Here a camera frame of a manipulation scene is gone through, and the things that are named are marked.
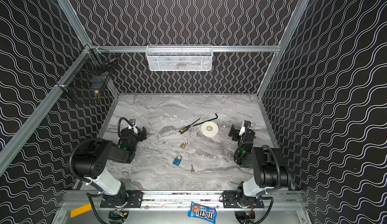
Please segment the blue padlock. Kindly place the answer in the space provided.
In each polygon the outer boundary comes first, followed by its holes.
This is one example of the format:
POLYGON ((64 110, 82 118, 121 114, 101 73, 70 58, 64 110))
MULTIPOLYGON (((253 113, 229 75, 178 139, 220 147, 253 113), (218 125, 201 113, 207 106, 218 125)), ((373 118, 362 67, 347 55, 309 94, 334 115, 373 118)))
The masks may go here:
POLYGON ((179 166, 180 163, 181 163, 181 160, 182 160, 182 156, 181 155, 177 155, 176 158, 173 160, 172 164, 175 165, 175 166, 179 166))

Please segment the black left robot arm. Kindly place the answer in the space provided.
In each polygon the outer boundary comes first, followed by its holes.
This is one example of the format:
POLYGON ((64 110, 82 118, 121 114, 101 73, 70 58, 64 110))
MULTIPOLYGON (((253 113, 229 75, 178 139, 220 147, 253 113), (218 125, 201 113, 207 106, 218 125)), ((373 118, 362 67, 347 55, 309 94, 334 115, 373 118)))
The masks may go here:
POLYGON ((76 179, 91 185, 101 197, 101 208, 139 208, 143 202, 142 191, 129 191, 106 168, 110 160, 131 164, 136 156, 138 143, 147 139, 146 128, 139 128, 135 119, 121 117, 118 122, 118 143, 102 138, 80 142, 72 151, 67 169, 76 179))

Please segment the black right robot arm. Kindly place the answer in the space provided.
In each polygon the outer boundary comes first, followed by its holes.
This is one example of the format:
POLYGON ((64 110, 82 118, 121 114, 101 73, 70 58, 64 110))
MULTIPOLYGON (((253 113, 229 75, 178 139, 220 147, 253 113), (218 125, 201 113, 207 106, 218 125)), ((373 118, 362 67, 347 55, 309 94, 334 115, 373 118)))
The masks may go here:
POLYGON ((236 191, 223 192, 225 208, 262 208, 264 195, 291 186, 291 173, 280 149, 254 147, 255 135, 250 121, 244 121, 239 130, 231 126, 228 136, 237 142, 233 160, 242 168, 252 169, 254 175, 241 182, 236 191))

